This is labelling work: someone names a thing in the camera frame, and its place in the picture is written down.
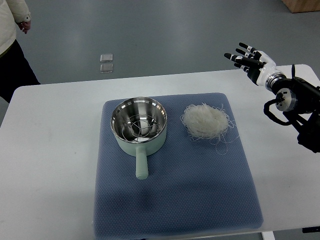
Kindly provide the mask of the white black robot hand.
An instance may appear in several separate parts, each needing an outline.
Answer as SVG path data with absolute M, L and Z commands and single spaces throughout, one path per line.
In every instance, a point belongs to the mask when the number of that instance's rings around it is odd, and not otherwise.
M 275 62 L 263 51 L 240 42 L 241 49 L 237 54 L 225 53 L 224 57 L 234 63 L 236 68 L 243 70 L 247 77 L 257 86 L 263 86 L 272 74 L 275 74 Z

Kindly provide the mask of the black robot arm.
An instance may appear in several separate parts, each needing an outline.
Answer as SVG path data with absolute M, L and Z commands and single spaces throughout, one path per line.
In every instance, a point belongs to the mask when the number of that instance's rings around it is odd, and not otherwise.
M 320 152 L 320 88 L 296 76 L 274 73 L 265 82 L 275 98 L 266 102 L 263 113 L 273 122 L 292 125 L 298 132 L 297 142 L 314 153 Z

